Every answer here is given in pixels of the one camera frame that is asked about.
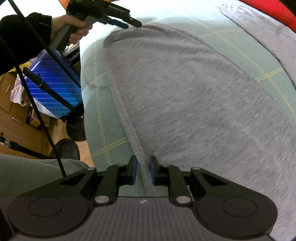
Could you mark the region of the black fleece sleeve forearm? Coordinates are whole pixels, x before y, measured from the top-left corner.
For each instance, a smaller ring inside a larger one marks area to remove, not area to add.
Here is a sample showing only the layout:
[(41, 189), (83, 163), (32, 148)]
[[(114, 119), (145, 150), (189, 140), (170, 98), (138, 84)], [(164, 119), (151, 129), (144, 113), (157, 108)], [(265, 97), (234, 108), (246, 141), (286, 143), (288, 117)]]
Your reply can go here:
[[(46, 45), (51, 42), (52, 17), (31, 13), (26, 17)], [(44, 49), (18, 15), (1, 19), (1, 75), (36, 57)]]

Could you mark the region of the person's left hand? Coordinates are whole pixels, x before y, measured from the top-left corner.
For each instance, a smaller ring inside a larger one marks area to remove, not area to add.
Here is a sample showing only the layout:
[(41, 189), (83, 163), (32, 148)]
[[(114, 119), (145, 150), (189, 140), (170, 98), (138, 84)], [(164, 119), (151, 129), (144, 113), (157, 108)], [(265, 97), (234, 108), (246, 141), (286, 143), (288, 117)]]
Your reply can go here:
[(64, 25), (72, 25), (77, 27), (78, 30), (75, 33), (72, 33), (69, 37), (70, 44), (76, 44), (80, 41), (83, 37), (87, 36), (89, 31), (92, 29), (92, 25), (86, 27), (85, 23), (78, 18), (72, 15), (63, 15), (56, 18), (52, 18), (52, 27), (51, 27), (51, 40), (54, 39), (57, 32), (64, 26)]

